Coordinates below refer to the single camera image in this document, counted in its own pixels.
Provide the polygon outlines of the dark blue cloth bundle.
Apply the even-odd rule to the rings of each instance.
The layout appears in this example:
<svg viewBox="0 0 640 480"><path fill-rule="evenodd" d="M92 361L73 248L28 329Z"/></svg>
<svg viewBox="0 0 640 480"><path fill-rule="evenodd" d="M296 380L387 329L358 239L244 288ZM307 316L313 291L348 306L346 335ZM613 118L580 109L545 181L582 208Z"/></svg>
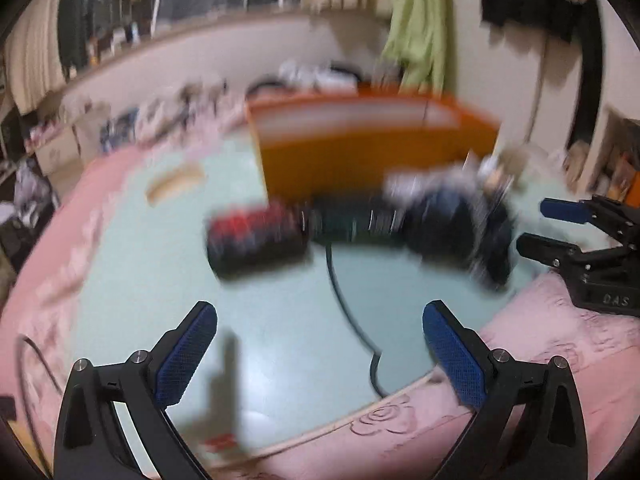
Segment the dark blue cloth bundle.
<svg viewBox="0 0 640 480"><path fill-rule="evenodd" d="M485 188L475 170L398 170L385 178L383 193L404 212L401 232L410 250L468 271L487 288L506 287L514 220L503 194Z"/></svg>

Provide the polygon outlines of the black red pouch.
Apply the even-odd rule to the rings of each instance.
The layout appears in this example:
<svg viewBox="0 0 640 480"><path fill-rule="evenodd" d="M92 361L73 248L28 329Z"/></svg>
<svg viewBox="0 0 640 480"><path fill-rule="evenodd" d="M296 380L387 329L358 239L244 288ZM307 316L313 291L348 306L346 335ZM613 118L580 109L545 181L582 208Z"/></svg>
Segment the black red pouch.
<svg viewBox="0 0 640 480"><path fill-rule="evenodd" d="M207 260L224 280L303 258L307 245L300 213L277 202L214 214L207 223Z"/></svg>

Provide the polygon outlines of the green hanging cloth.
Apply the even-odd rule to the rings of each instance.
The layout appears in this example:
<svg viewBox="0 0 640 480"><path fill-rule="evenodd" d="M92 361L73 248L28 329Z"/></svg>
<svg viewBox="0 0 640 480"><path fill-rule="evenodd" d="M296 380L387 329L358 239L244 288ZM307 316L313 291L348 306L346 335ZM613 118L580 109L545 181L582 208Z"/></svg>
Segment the green hanging cloth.
<svg viewBox="0 0 640 480"><path fill-rule="evenodd" d="M382 57L404 71L401 85L433 93L445 89L447 0L392 0Z"/></svg>

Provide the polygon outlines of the orange cardboard box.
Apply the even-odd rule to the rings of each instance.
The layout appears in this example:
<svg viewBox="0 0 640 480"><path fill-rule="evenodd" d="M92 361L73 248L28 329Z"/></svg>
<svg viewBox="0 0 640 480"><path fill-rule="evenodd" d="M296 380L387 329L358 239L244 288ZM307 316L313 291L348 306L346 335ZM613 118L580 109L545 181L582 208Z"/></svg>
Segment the orange cardboard box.
<svg viewBox="0 0 640 480"><path fill-rule="evenodd" d="M499 132L495 118L450 96L374 89L254 99L246 117L267 194L288 204L489 155Z"/></svg>

